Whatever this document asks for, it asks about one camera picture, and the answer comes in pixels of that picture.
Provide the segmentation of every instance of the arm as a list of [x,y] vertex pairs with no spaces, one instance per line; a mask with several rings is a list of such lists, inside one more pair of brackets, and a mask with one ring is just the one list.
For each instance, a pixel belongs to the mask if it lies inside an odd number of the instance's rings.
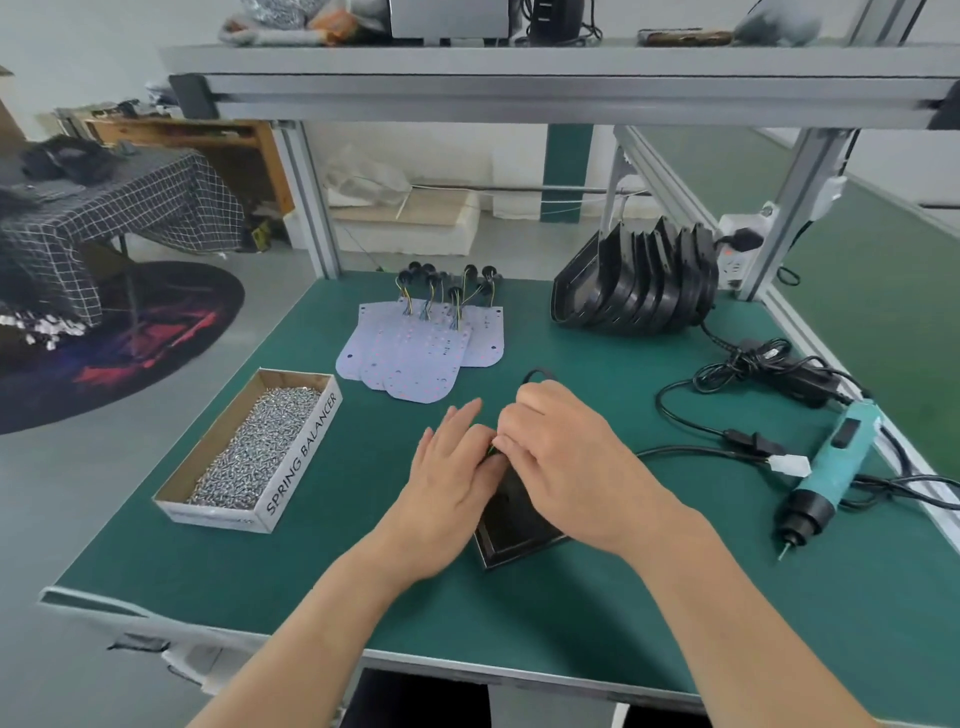
[[423,433],[410,480],[376,528],[337,559],[191,728],[325,726],[364,645],[393,601],[437,574],[473,534],[507,468],[495,434],[470,426],[480,400]]
[[555,381],[524,384],[493,444],[538,511],[627,561],[656,600],[713,725],[876,723],[753,585],[706,519]]

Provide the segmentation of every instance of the black corner bracket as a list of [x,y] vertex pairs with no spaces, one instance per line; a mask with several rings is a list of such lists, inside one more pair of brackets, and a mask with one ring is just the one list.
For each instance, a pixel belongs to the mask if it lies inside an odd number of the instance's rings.
[[213,94],[206,84],[206,77],[199,73],[182,73],[170,76],[180,110],[187,119],[219,119]]
[[960,130],[960,81],[950,87],[947,98],[940,102],[927,128],[947,132]]

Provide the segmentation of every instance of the stack of black plastic housings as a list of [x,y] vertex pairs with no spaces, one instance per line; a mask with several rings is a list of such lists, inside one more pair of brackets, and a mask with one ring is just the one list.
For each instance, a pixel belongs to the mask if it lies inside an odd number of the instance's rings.
[[681,331],[707,317],[718,278],[710,229],[677,230],[662,217],[649,233],[621,224],[595,234],[554,279],[550,315],[605,333]]

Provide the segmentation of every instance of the dark rug with red pattern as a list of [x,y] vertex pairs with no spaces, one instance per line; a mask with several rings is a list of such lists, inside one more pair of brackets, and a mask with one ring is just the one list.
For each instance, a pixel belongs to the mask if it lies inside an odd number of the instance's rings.
[[36,348],[0,368],[0,435],[48,425],[129,397],[205,352],[243,305],[243,284],[204,263],[138,263],[101,287],[104,321],[52,352]]

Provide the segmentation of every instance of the black pants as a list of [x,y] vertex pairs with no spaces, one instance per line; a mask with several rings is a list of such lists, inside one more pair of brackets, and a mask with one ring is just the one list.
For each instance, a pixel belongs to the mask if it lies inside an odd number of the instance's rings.
[[[631,707],[623,728],[705,728],[703,716]],[[486,685],[365,669],[341,728],[491,728]]]

